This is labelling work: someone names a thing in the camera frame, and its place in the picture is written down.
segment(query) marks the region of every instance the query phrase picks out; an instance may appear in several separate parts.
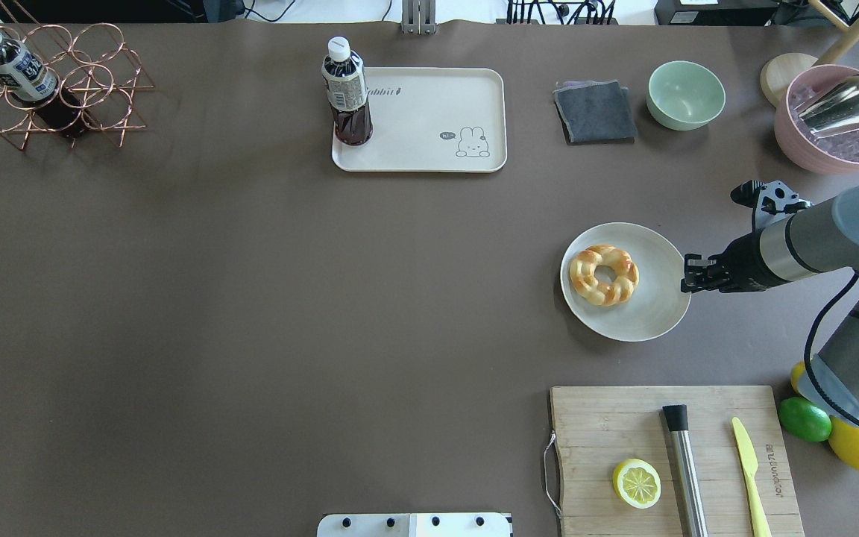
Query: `cutting board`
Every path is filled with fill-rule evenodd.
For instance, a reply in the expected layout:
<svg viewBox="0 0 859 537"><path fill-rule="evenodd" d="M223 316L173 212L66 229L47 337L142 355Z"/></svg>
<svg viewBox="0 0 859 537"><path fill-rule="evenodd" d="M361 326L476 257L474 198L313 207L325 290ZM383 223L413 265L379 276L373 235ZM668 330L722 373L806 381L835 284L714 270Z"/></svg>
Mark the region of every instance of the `cutting board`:
<svg viewBox="0 0 859 537"><path fill-rule="evenodd" d="M731 418L751 436L755 476L773 537L804 537L784 437L770 386L564 386L552 388L562 537L683 537L661 408L688 405L688 426L712 536L753 535ZM611 485L624 459L644 459L661 476L648 509L624 503Z"/></svg>

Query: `bottle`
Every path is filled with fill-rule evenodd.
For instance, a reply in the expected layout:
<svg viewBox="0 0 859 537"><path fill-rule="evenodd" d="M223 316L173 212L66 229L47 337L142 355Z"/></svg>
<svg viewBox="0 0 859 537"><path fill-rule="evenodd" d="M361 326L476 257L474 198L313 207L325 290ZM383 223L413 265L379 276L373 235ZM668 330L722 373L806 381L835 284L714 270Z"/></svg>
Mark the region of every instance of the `bottle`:
<svg viewBox="0 0 859 537"><path fill-rule="evenodd" d="M327 82L327 99L333 113L334 133L340 142L360 145L373 135L364 60L350 50L345 37L330 40L327 52L321 72Z"/></svg>
<svg viewBox="0 0 859 537"><path fill-rule="evenodd" d="M75 94L61 88L58 79L45 68L26 45L8 40L0 33L0 83L28 108L34 108L46 125L65 137L79 137L88 132L85 112Z"/></svg>

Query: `yellow knife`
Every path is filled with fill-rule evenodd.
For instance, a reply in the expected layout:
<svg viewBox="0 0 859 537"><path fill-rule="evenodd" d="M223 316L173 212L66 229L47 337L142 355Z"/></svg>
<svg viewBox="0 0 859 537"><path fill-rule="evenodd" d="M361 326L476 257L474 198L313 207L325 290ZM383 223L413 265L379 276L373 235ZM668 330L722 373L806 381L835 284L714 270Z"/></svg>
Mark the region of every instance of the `yellow knife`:
<svg viewBox="0 0 859 537"><path fill-rule="evenodd" d="M754 453L751 436L747 435L747 430L744 429L740 419L731 418L731 425L734 426L740 468L744 472L744 486L747 487L747 503L751 507L751 526L754 527L754 537L771 537L771 529L767 526L767 517L764 516L764 508L761 506L758 485L754 483L754 473L758 471L758 456Z"/></svg>

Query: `white floor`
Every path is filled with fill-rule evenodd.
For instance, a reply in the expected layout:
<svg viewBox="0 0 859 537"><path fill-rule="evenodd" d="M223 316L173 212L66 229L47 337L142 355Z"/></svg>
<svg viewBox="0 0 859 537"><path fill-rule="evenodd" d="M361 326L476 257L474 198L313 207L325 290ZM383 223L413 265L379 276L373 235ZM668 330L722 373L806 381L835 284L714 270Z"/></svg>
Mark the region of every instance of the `white floor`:
<svg viewBox="0 0 859 537"><path fill-rule="evenodd" d="M251 2L255 0L245 0L245 6L250 7ZM275 19L289 4L290 9L280 22L374 21L383 17L387 7L389 13L386 20L398 22L403 13L402 0L256 0L254 9L269 19ZM463 19L494 23L499 18L506 18L507 4L508 0L436 0L436 21L443 23ZM654 25L654 9L655 0L616 0L614 18L618 24ZM543 7L543 13L547 23L558 24L555 11L548 4ZM249 18L259 20L253 14Z"/></svg>

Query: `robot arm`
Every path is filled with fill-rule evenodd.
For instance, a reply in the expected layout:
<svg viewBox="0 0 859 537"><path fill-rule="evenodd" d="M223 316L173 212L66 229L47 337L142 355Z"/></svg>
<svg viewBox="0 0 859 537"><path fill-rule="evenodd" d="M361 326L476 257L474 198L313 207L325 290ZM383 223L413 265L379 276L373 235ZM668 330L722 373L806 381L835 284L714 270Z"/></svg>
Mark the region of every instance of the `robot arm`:
<svg viewBox="0 0 859 537"><path fill-rule="evenodd" d="M859 186L814 207L781 181L746 183L731 197L754 208L753 231L706 260L686 255L683 292L757 292L845 266L859 275ZM859 417L859 302L821 350L814 370L831 400ZM824 404L816 393L804 395Z"/></svg>

